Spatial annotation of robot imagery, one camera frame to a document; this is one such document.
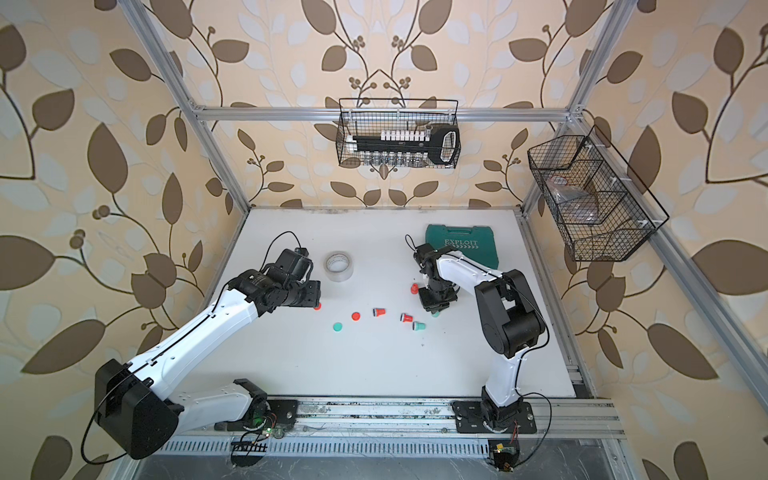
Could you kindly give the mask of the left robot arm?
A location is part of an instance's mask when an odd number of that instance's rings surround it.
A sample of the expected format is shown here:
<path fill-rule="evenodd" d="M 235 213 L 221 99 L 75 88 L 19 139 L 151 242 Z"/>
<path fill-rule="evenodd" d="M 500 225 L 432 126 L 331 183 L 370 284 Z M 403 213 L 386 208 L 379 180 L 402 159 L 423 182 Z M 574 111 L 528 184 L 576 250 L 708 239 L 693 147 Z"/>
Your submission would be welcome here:
<path fill-rule="evenodd" d="M 225 340 L 278 307 L 315 309 L 321 283 L 289 276 L 286 281 L 257 270 L 231 279 L 212 305 L 170 337 L 127 363 L 109 360 L 95 374 L 98 424 L 131 458 L 160 450 L 177 434 L 204 426 L 240 422 L 249 429 L 275 424 L 266 392 L 238 378 L 205 392 L 178 387 Z"/>

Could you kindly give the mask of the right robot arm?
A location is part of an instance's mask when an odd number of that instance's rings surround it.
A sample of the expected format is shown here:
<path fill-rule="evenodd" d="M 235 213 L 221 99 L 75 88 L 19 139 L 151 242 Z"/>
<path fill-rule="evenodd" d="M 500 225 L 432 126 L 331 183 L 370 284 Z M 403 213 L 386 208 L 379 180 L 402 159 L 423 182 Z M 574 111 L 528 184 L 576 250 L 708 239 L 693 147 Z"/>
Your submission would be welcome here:
<path fill-rule="evenodd" d="M 518 389 L 526 354 L 538 348 L 547 331 L 530 286 L 518 270 L 501 272 L 479 265 L 448 246 L 414 246 L 413 258 L 426 277 L 418 290 L 422 307 L 434 314 L 446 310 L 463 290 L 475 300 L 482 334 L 499 355 L 481 391 L 480 412 L 487 428 L 509 429 L 522 412 Z"/>

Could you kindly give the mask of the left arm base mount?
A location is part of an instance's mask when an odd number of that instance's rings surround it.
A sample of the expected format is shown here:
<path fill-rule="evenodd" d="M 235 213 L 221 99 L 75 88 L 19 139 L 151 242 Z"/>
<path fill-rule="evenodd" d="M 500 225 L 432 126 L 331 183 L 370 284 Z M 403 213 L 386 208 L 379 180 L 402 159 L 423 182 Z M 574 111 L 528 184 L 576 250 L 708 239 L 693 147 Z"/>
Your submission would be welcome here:
<path fill-rule="evenodd" d="M 234 384 L 248 392 L 251 401 L 243 417 L 233 421 L 217 422 L 216 431 L 271 431 L 279 438 L 294 428 L 297 420 L 299 401 L 269 397 L 259 386 L 245 378 L 236 379 Z"/>

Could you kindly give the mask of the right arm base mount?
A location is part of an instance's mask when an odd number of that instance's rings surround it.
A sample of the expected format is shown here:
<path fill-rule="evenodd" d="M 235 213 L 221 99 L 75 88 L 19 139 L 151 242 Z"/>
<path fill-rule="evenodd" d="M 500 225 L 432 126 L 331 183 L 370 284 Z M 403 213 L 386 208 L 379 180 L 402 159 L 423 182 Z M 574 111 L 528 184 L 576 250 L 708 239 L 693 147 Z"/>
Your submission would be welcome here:
<path fill-rule="evenodd" d="M 508 406 L 496 405 L 485 389 L 479 400 L 451 402 L 456 430 L 460 434 L 535 434 L 537 425 L 528 402 L 516 400 Z"/>

